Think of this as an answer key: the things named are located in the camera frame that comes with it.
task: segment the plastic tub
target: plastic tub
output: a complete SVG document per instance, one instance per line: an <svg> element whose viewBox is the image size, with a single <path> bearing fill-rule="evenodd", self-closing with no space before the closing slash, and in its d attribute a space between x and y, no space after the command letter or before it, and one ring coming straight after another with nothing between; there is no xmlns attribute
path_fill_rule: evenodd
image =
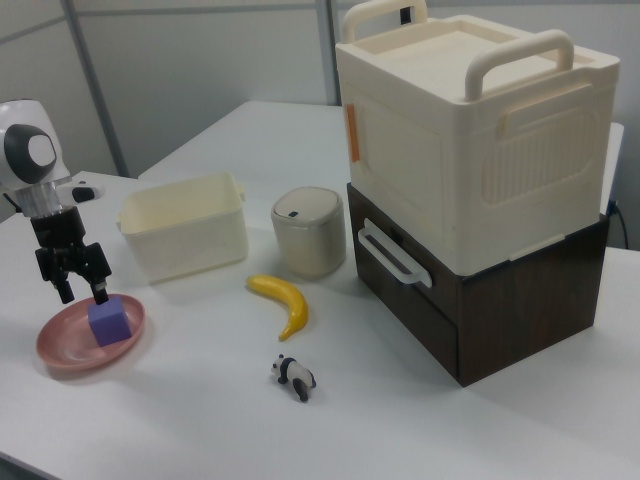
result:
<svg viewBox="0 0 640 480"><path fill-rule="evenodd" d="M414 23L355 38L407 6ZM559 30L428 19L420 0L357 5L342 39L351 182L454 273L599 220L617 58Z"/></svg>
<svg viewBox="0 0 640 480"><path fill-rule="evenodd" d="M247 256L244 193L218 173L132 193L118 227L151 283Z"/></svg>

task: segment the purple cube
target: purple cube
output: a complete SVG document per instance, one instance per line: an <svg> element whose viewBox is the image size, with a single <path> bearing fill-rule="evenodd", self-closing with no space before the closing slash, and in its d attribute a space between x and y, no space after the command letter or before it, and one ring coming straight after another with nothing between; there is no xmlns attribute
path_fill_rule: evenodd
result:
<svg viewBox="0 0 640 480"><path fill-rule="evenodd" d="M110 297L102 305L89 305L89 326L101 347L131 338L127 314L120 297Z"/></svg>

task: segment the cream plastic basket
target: cream plastic basket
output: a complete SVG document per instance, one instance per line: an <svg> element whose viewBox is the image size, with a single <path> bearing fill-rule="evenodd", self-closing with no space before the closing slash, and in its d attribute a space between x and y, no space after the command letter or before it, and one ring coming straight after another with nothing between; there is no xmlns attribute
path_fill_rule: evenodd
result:
<svg viewBox="0 0 640 480"><path fill-rule="evenodd" d="M233 176L217 173L132 193L117 224L155 283L245 258L243 200Z"/></svg>

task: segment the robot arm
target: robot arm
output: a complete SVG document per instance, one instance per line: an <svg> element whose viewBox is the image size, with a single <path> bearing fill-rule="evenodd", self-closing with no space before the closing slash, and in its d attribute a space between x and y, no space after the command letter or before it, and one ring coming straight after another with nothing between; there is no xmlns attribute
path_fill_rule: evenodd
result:
<svg viewBox="0 0 640 480"><path fill-rule="evenodd" d="M74 299L69 272L91 286L97 304L108 300L106 277L111 275L100 244L85 246L84 225L73 206L96 198L100 191L71 182L62 149L42 105L35 100L0 104L0 193L13 192L40 244L36 258L45 281L62 303Z"/></svg>

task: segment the drawer handle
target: drawer handle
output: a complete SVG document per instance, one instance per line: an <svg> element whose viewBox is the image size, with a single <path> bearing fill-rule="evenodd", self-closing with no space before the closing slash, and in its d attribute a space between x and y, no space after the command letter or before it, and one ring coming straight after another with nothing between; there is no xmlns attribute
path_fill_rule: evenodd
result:
<svg viewBox="0 0 640 480"><path fill-rule="evenodd" d="M396 258L396 260L409 270L410 273L400 271L400 269L396 267L391 260L389 260L373 243L371 243L367 236L375 238L376 241L386 248L389 253ZM360 241L360 244L366 248L367 251L373 255L384 268L389 270L389 272L402 283L411 285L422 282L428 288L431 288L433 285L429 272L411 258L411 256L402 250L402 248L400 248L393 240L385 235L385 233L368 218L364 219L364 228L358 232L358 240Z"/></svg>

